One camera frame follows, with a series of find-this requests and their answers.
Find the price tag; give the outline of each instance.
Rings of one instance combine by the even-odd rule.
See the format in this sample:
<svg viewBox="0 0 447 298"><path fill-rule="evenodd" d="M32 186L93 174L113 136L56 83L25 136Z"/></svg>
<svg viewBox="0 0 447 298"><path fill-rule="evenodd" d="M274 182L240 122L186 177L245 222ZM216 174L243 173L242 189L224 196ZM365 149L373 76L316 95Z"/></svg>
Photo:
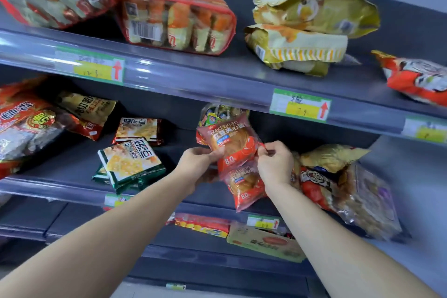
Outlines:
<svg viewBox="0 0 447 298"><path fill-rule="evenodd" d="M407 137L445 144L447 143L447 121L428 117L406 118L401 134Z"/></svg>
<svg viewBox="0 0 447 298"><path fill-rule="evenodd" d="M107 54L58 46L54 68L86 79L123 85L126 60Z"/></svg>
<svg viewBox="0 0 447 298"><path fill-rule="evenodd" d="M247 219L247 226L253 226L266 230L277 230L279 226L280 218L266 217L249 214Z"/></svg>
<svg viewBox="0 0 447 298"><path fill-rule="evenodd" d="M275 89L270 113L325 123L331 103L331 99Z"/></svg>
<svg viewBox="0 0 447 298"><path fill-rule="evenodd" d="M131 199L132 196L119 196L117 194L108 193L105 195L105 207L117 207L122 205L125 201Z"/></svg>
<svg viewBox="0 0 447 298"><path fill-rule="evenodd" d="M186 290L186 285L183 284L172 284L172 283L166 283L166 288L171 290Z"/></svg>

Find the forearm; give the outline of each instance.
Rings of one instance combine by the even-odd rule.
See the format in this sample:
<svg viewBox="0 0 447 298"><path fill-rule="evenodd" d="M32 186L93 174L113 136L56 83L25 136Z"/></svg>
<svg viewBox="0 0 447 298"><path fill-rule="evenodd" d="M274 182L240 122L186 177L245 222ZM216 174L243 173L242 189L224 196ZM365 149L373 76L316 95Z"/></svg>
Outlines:
<svg viewBox="0 0 447 298"><path fill-rule="evenodd" d="M0 297L109 297L189 194L175 172L75 229L0 281Z"/></svg>
<svg viewBox="0 0 447 298"><path fill-rule="evenodd" d="M332 298L438 297L405 267L335 222L290 185L266 189Z"/></svg>

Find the red arrow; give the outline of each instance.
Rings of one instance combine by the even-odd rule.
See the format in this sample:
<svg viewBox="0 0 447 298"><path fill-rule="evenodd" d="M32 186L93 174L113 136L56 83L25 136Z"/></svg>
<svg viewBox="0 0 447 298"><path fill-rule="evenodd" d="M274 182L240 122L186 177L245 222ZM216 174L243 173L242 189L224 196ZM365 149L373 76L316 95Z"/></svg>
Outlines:
<svg viewBox="0 0 447 298"><path fill-rule="evenodd" d="M112 66L112 69L115 69L115 79L118 80L119 79L119 72L122 69L121 63L119 62L119 60L117 60L115 65Z"/></svg>
<svg viewBox="0 0 447 298"><path fill-rule="evenodd" d="M326 111L328 110L329 108L328 108L328 103L324 103L322 106L321 106L321 116L320 116L320 118L324 118L325 117L325 113L326 113Z"/></svg>

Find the hand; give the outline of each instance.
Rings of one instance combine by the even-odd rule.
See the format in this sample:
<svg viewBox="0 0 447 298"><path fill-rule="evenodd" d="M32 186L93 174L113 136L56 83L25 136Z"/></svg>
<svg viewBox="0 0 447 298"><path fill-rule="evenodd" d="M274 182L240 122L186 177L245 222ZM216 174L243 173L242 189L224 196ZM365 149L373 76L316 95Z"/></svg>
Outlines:
<svg viewBox="0 0 447 298"><path fill-rule="evenodd" d="M174 172L194 185L217 180L217 170L208 169L224 156L225 148L215 151L204 147L193 147L183 152Z"/></svg>
<svg viewBox="0 0 447 298"><path fill-rule="evenodd" d="M261 179L265 183L267 194L276 185L290 184L293 156L282 142L266 143L265 148L260 146L257 149L257 153L259 156L257 168Z"/></svg>

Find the person's right hand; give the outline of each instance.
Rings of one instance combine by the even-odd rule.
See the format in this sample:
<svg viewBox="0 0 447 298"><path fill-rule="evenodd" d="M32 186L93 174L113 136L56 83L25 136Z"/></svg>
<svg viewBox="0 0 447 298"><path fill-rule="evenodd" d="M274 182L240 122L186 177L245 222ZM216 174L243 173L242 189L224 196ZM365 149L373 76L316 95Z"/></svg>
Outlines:
<svg viewBox="0 0 447 298"><path fill-rule="evenodd" d="M257 153L257 168L267 192L276 185L290 184L293 156L282 142L266 143L265 148L260 146L257 149Z"/></svg>

